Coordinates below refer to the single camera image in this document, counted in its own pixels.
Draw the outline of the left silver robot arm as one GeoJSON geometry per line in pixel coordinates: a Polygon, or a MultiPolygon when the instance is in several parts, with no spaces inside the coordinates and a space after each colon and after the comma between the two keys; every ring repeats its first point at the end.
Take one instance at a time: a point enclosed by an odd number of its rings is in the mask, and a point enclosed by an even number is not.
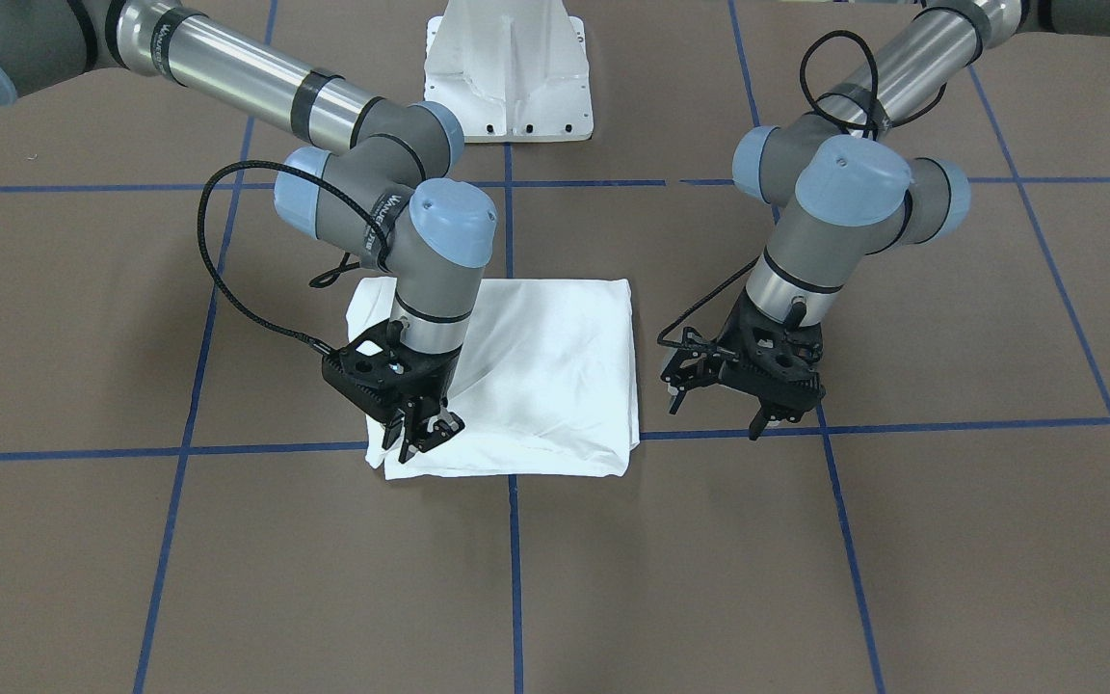
{"type": "Polygon", "coordinates": [[[688,392],[727,388],[757,401],[748,436],[799,422],[821,403],[821,325],[860,261],[921,245],[963,223],[972,189],[960,167],[907,159],[885,145],[895,128],[928,115],[952,76],[1026,32],[1110,37],[1110,1],[928,1],[889,43],[835,30],[823,42],[859,46],[864,62],[814,93],[785,127],[758,125],[731,158],[734,185],[780,212],[759,257],[737,276],[745,286],[717,335],[673,321],[660,370],[670,413],[688,392]]]}

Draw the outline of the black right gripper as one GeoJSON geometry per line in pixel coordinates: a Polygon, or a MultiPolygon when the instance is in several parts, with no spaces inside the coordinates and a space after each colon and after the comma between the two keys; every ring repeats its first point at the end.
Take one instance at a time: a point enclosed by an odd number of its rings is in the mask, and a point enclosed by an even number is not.
{"type": "Polygon", "coordinates": [[[321,372],[370,420],[384,423],[382,449],[397,445],[398,462],[405,465],[465,430],[465,421],[446,409],[458,359],[460,348],[445,353],[414,351],[386,322],[379,322],[347,346],[323,356],[321,372]]]}

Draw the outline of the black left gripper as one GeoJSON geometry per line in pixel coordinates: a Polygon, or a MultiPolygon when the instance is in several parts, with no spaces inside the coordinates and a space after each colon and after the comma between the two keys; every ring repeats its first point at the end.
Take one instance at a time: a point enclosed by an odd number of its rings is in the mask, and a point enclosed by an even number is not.
{"type": "Polygon", "coordinates": [[[748,440],[761,439],[776,420],[803,420],[827,394],[816,369],[821,329],[803,326],[806,313],[806,300],[798,296],[774,320],[743,294],[718,336],[693,328],[684,329],[678,341],[660,334],[662,346],[673,350],[660,370],[672,395],[667,413],[677,414],[690,390],[722,386],[757,399],[748,440]]]}

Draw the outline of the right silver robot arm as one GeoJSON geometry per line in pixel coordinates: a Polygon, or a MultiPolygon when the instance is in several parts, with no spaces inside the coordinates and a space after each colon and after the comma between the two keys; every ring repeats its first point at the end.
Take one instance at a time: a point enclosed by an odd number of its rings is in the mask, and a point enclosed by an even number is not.
{"type": "Polygon", "coordinates": [[[0,107],[101,67],[163,76],[303,141],[282,164],[243,161],[213,180],[278,172],[279,217],[342,250],[340,272],[396,285],[387,319],[349,346],[286,335],[320,353],[327,384],[383,426],[401,462],[457,435],[451,379],[497,220],[488,194],[450,179],[465,148],[457,115],[396,104],[180,1],[0,1],[0,107]]]}

